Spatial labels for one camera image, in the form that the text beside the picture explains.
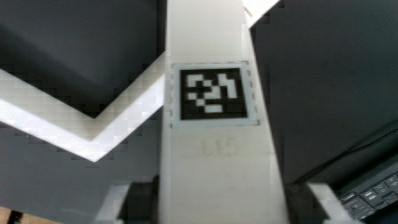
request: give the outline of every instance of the dark gray wall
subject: dark gray wall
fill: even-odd
[[[162,53],[162,2],[0,1],[0,68],[93,117]]]
[[[2,124],[2,207],[66,224],[91,223],[110,186],[158,174],[160,113],[98,163]]]

